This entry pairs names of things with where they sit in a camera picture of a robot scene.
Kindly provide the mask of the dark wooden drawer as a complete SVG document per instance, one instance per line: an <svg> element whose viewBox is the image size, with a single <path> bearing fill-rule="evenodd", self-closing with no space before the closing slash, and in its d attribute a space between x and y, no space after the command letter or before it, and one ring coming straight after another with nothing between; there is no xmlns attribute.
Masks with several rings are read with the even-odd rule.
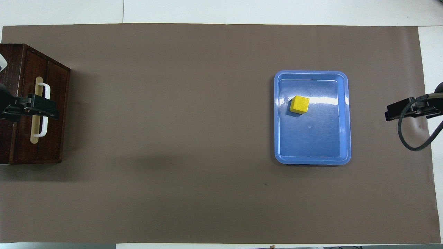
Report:
<svg viewBox="0 0 443 249"><path fill-rule="evenodd" d="M25 97L34 93L36 78L43 78L43 82L51 87L50 99L56 102L57 110L60 111L60 118L59 120L48 120L47 133L44 137L39 138L36 144L30 141L32 118L21 118L16 133L13 159L18 164L60 162L64 137L65 106L71 70L30 48L24 53L23 62L24 75L21 81L21 96Z"/></svg>

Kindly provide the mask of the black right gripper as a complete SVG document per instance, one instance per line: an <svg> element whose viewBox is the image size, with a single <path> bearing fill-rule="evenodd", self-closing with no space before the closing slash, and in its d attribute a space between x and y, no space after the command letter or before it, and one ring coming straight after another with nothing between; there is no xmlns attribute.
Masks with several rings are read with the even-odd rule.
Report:
<svg viewBox="0 0 443 249"><path fill-rule="evenodd" d="M407 108L407 112L403 115L403 118L419 118L423 116L430 116L430 118L435 118L438 116L443 116L443 82L439 83L434 91L434 94L439 94L440 98L435 98L433 103L434 107L439 111L438 114L431 115L431 112L421 112L420 109L427 108L429 105L428 101L415 101L410 107ZM400 118L401 111L416 98L405 98L401 101L397 101L393 104L387 106L387 111L385 112L386 121L396 120Z"/></svg>

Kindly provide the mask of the dark wooden drawer cabinet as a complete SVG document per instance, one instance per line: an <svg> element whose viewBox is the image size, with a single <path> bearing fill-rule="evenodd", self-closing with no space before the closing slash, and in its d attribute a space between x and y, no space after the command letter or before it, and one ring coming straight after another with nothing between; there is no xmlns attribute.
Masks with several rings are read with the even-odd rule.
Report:
<svg viewBox="0 0 443 249"><path fill-rule="evenodd" d="M28 48L32 49L33 51L37 51L36 49L30 47L27 44L0 44L0 83L4 84L13 96L18 96L21 98L24 98L23 96L21 96L22 93L21 81L24 75L24 62L23 62L24 53ZM67 109L67 99L65 106L65 120L66 120L66 109ZM57 109L33 109L33 110L54 113L55 110ZM19 122L11 122L9 120L4 120L2 119L2 115L0 115L0 164L18 165L18 163L16 163L15 160L13 159L15 155L15 141L16 141L18 123Z"/></svg>

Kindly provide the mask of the brown table mat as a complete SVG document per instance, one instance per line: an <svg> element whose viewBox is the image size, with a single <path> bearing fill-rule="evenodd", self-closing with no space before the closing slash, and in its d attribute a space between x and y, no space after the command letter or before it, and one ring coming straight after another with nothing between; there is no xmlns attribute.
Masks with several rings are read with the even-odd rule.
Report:
<svg viewBox="0 0 443 249"><path fill-rule="evenodd" d="M71 68L63 159L0 166L0 243L440 243L431 149L386 106L424 94L416 27L6 26ZM352 156L274 155L281 70L349 79Z"/></svg>

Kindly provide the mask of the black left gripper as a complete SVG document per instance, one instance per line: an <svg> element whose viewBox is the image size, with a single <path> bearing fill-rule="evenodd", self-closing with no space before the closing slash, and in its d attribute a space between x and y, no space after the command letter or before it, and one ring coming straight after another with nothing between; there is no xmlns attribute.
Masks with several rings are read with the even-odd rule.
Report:
<svg viewBox="0 0 443 249"><path fill-rule="evenodd" d="M24 109L21 104L31 109ZM56 102L36 94L28 94L25 98L13 96L6 86L0 83L0 115L2 115L2 119L20 122L22 117L31 116L47 117L54 120L60 118L58 110L52 113L33 109L56 109Z"/></svg>

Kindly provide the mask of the yellow cube block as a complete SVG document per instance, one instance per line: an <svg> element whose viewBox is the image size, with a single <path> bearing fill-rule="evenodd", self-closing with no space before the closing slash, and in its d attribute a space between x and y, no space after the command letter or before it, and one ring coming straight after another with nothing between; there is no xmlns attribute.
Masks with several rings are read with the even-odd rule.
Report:
<svg viewBox="0 0 443 249"><path fill-rule="evenodd" d="M289 111L297 114L305 114L308 112L310 104L310 98L296 95L291 100Z"/></svg>

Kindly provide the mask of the blue plastic tray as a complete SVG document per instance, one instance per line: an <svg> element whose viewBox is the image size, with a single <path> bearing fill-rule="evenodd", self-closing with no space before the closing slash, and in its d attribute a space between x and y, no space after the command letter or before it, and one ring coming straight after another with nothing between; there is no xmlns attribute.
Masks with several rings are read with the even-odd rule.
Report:
<svg viewBox="0 0 443 249"><path fill-rule="evenodd" d="M291 165L345 165L352 156L348 77L340 71L283 70L274 77L275 158ZM289 111L299 95L308 112Z"/></svg>

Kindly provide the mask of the white drawer handle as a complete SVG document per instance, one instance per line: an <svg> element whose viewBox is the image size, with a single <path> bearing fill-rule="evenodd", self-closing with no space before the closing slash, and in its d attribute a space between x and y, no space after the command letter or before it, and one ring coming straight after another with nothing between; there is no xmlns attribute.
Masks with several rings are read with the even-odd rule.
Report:
<svg viewBox="0 0 443 249"><path fill-rule="evenodd" d="M45 97L47 99L50 99L50 94L51 94L51 88L48 84L46 83L40 83L40 85L43 86L43 95L42 97ZM40 134L35 135L35 137L44 137L47 133L47 128L48 128L48 118L47 117L40 117L41 118L41 122L40 122Z"/></svg>

